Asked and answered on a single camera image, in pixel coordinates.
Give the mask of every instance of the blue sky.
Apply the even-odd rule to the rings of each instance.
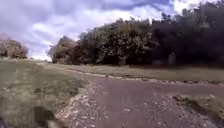
[[[200,2],[217,0],[0,0],[0,34],[19,40],[29,56],[49,59],[45,51],[68,35],[119,18],[160,19],[161,12],[180,13]]]

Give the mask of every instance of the dry grass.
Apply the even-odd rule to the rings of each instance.
[[[9,128],[35,128],[33,108],[57,112],[83,84],[36,64],[0,61],[0,116]]]
[[[54,66],[81,72],[121,76],[129,78],[149,78],[160,80],[193,80],[224,82],[224,70],[198,67],[181,67],[175,69],[132,68],[130,66],[89,66],[59,65]]]

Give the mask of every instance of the tree canopy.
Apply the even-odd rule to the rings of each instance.
[[[28,48],[18,41],[12,39],[0,40],[1,57],[25,59],[27,58],[27,53]]]
[[[60,46],[53,62],[77,64],[224,64],[224,1],[200,4],[161,20],[117,20]]]

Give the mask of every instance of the road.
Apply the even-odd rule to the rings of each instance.
[[[58,114],[68,128],[221,128],[207,117],[180,108],[172,96],[224,97],[223,86],[157,84],[47,68],[90,83]]]

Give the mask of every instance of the green grass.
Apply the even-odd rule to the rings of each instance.
[[[0,116],[9,128],[35,128],[33,108],[65,107],[83,81],[22,61],[0,61]]]
[[[59,65],[57,67],[77,70],[81,72],[121,76],[129,78],[148,78],[159,80],[192,80],[224,82],[224,70],[199,67],[180,67],[175,69],[165,68],[132,68],[130,66],[89,66],[89,65]]]
[[[224,99],[211,96],[174,96],[178,105],[209,117],[219,127],[224,126]]]

